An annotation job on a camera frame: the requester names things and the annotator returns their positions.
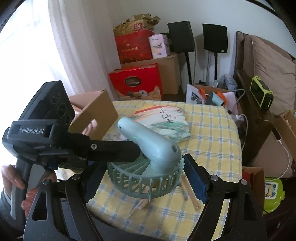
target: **green lid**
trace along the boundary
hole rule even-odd
[[[268,213],[273,212],[285,198],[283,183],[280,179],[270,181],[273,178],[265,179],[265,203],[264,210]]]

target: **red gift box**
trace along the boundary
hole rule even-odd
[[[116,69],[109,75],[119,100],[161,100],[163,97],[157,64]]]
[[[120,63],[152,59],[148,39],[152,35],[154,35],[153,31],[142,30],[115,37]]]

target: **curtain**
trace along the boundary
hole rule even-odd
[[[105,0],[49,0],[49,15],[74,92],[106,89],[117,100],[109,73],[120,63]]]
[[[106,89],[117,100],[108,74],[118,68],[105,0],[26,0],[0,32],[0,135],[47,81],[61,80],[69,96]],[[0,166],[15,164],[1,144],[0,153]]]

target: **screw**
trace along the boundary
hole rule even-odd
[[[246,181],[245,179],[241,179],[241,184],[242,185],[247,185],[248,184],[248,181]]]
[[[218,176],[217,175],[211,175],[211,180],[213,181],[218,181]]]
[[[94,144],[91,145],[91,148],[92,148],[93,150],[96,150],[96,149],[98,148],[98,145],[97,145],[96,143],[94,143]]]
[[[76,173],[72,176],[73,180],[78,180],[80,178],[80,174]]]
[[[45,179],[42,183],[43,183],[44,185],[50,184],[50,179],[47,178],[47,179]]]

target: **tablecloth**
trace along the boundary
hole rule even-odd
[[[241,143],[236,125],[223,107],[162,101],[118,101],[113,104],[119,118],[152,105],[181,107],[186,113],[191,134],[178,143],[182,153],[190,153],[198,165],[224,181],[238,182],[241,179]],[[117,121],[105,138],[116,131]],[[164,240],[183,241],[187,240],[204,207],[202,205],[202,209],[196,212],[187,196],[187,192],[177,186],[169,194],[153,199],[145,209],[138,210],[135,207],[140,200],[118,191],[106,172],[95,197],[87,205],[93,215],[115,227]],[[222,233],[228,206],[229,200],[225,200],[212,240]]]

